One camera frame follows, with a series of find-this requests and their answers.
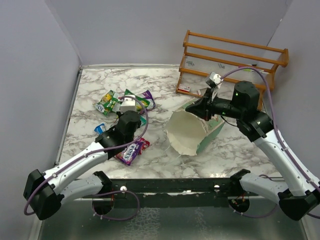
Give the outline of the green white paper bag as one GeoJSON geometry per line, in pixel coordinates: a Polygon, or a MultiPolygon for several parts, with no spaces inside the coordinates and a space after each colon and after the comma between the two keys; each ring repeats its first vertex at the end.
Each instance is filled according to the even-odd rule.
{"type": "Polygon", "coordinates": [[[181,156],[197,156],[218,136],[225,121],[214,115],[205,121],[187,112],[186,107],[193,104],[192,99],[172,112],[165,126],[165,132],[172,147],[181,156]]]}

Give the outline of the purple snack packet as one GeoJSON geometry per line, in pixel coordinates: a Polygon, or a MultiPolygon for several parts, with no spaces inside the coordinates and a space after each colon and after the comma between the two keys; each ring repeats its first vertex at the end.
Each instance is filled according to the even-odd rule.
{"type": "Polygon", "coordinates": [[[149,90],[138,94],[137,97],[144,104],[147,111],[151,111],[156,107],[154,98],[149,90]]]}

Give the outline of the teal Fox's candy packet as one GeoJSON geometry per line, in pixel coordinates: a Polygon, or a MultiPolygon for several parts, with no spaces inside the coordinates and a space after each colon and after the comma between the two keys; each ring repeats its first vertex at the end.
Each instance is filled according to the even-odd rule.
{"type": "Polygon", "coordinates": [[[140,115],[139,119],[141,122],[141,127],[149,124],[149,119],[147,117],[140,115]]]}

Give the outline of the green yellow candy packet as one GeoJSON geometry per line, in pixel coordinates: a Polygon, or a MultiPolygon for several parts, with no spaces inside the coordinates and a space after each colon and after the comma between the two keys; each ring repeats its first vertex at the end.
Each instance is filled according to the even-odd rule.
{"type": "Polygon", "coordinates": [[[133,94],[130,90],[126,89],[124,91],[125,95],[133,95],[136,99],[138,99],[144,106],[148,106],[150,104],[150,102],[138,95],[133,94]]]}

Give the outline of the purple Fox's candy packet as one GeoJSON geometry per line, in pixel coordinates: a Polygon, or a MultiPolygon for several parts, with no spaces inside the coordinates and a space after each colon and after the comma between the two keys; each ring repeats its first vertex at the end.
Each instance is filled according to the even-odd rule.
{"type": "Polygon", "coordinates": [[[141,154],[144,143],[137,141],[127,146],[122,152],[118,153],[115,158],[120,160],[122,163],[130,166],[133,160],[141,154]]]}

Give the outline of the yellow green snack packet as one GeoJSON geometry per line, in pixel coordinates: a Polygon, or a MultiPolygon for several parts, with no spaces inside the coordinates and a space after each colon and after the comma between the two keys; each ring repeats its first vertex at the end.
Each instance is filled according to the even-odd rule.
{"type": "Polygon", "coordinates": [[[113,111],[113,108],[117,103],[114,95],[115,92],[113,90],[108,91],[99,102],[94,104],[95,109],[102,113],[104,116],[107,116],[110,112],[113,111]]]}

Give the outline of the blue small snack packet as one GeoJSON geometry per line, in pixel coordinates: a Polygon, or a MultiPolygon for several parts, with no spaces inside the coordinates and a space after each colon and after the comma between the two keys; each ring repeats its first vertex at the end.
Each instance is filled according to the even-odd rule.
{"type": "Polygon", "coordinates": [[[99,124],[98,126],[96,126],[94,128],[94,131],[97,134],[101,135],[102,133],[104,133],[106,131],[105,124],[104,123],[99,124]]]}

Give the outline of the red snack packet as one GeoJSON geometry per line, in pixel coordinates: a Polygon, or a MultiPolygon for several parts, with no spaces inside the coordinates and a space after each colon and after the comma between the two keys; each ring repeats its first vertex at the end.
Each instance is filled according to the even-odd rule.
{"type": "Polygon", "coordinates": [[[140,145],[141,145],[140,149],[139,149],[139,155],[141,155],[142,152],[144,150],[146,150],[150,146],[150,142],[148,140],[144,139],[143,137],[141,137],[139,139],[139,142],[140,142],[140,145]]]}

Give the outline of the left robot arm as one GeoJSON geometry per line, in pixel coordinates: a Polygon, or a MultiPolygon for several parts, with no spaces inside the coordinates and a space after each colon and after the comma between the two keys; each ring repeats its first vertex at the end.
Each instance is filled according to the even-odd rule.
{"type": "Polygon", "coordinates": [[[102,171],[87,178],[79,177],[131,145],[140,126],[139,114],[129,110],[120,114],[116,125],[100,133],[76,156],[44,172],[33,170],[27,177],[23,191],[26,200],[23,213],[46,220],[67,202],[96,194],[101,198],[106,197],[112,189],[112,182],[102,171]]]}

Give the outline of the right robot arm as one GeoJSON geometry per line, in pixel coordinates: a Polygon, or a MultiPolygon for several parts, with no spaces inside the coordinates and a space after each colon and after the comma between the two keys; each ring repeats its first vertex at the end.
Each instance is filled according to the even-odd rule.
{"type": "Polygon", "coordinates": [[[235,119],[239,131],[264,152],[284,179],[280,184],[242,169],[230,177],[230,191],[236,196],[246,192],[260,195],[276,203],[287,217],[299,221],[320,204],[320,180],[305,176],[308,170],[301,161],[291,160],[294,153],[285,147],[273,120],[258,110],[260,93],[253,83],[236,83],[231,100],[212,96],[214,90],[207,88],[202,98],[185,108],[186,112],[205,121],[214,115],[235,119]]]}

